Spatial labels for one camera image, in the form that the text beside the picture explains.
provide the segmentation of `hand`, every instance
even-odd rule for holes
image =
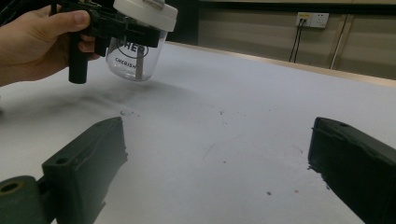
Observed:
[[[72,11],[50,16],[50,7],[23,14],[0,28],[0,87],[48,77],[68,65],[68,32],[87,28],[90,15]],[[78,48],[93,53],[94,37],[82,35]]]

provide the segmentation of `screw hole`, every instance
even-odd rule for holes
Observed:
[[[65,163],[67,163],[67,159],[66,158],[62,158],[62,159],[59,159],[59,160],[56,161],[56,164],[59,164],[59,165],[62,165],[62,164],[65,164]]]
[[[7,193],[7,192],[9,192],[9,191],[14,190],[14,189],[17,188],[17,187],[18,187],[18,183],[11,183],[11,184],[8,184],[8,185],[5,185],[4,187],[2,187],[2,188],[0,189],[0,191],[1,191],[2,193]]]

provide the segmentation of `black cylindrical handle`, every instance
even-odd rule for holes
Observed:
[[[69,81],[84,84],[87,82],[88,54],[78,49],[79,41],[81,41],[79,33],[70,35]]]

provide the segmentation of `white lid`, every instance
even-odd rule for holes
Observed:
[[[157,5],[158,2],[163,2],[163,6]],[[177,9],[163,0],[115,0],[113,7],[125,16],[160,30],[172,32],[175,29]]]

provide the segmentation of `circular logo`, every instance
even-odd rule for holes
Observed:
[[[138,45],[135,43],[124,42],[123,40],[117,41],[117,48],[119,51],[128,58],[139,59],[144,58],[149,53],[149,47]]]

